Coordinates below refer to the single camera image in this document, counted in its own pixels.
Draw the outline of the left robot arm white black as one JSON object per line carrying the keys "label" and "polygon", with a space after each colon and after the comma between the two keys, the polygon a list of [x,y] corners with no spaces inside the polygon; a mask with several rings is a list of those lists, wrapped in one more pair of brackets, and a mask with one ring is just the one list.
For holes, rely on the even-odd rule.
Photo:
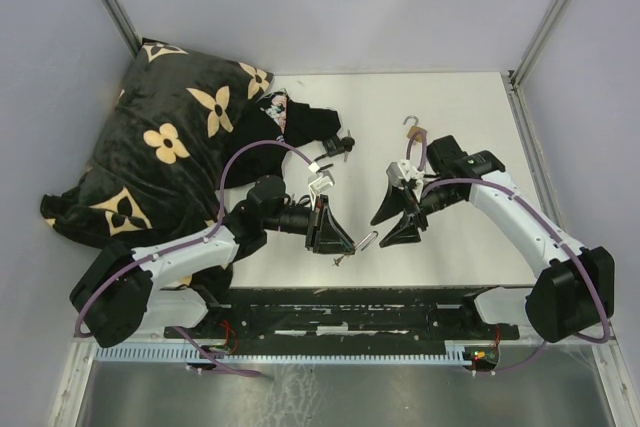
{"label": "left robot arm white black", "polygon": [[282,178],[264,176],[219,228],[150,247],[103,248],[69,295],[79,326],[103,348],[174,326],[209,337],[221,325],[214,296],[194,287],[176,289],[184,278],[253,255],[270,231],[303,236],[315,254],[354,254],[354,241],[334,219],[327,195],[313,192],[309,204],[299,205],[288,202],[285,189]]}

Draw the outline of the small padlock key bunch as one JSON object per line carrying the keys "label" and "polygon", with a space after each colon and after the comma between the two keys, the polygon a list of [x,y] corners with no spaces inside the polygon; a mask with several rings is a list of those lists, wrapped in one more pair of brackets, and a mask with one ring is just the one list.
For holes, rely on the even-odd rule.
{"label": "small padlock key bunch", "polygon": [[334,258],[333,265],[338,267],[345,258],[346,258],[346,255],[341,255],[339,257]]}

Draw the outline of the small brass padlock long shackle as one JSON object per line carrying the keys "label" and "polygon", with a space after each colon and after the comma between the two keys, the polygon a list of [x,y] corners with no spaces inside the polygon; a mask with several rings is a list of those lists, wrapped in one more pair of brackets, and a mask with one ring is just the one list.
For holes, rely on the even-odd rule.
{"label": "small brass padlock long shackle", "polygon": [[360,242],[358,242],[354,249],[356,252],[364,251],[367,247],[369,247],[379,236],[379,232],[373,230],[369,232]]}

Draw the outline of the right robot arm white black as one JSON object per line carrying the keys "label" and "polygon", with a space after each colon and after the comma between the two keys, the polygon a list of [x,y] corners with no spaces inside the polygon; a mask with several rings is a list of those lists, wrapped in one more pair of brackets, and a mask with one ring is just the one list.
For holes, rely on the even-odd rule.
{"label": "right robot arm white black", "polygon": [[428,217],[461,202],[481,211],[515,246],[535,277],[532,287],[485,288],[458,315],[467,336],[497,324],[532,328],[544,341],[611,338],[615,263],[603,247],[587,248],[535,208],[490,151],[469,154],[451,136],[422,147],[421,162],[392,162],[387,191],[371,223],[397,218],[383,247],[418,243]]}

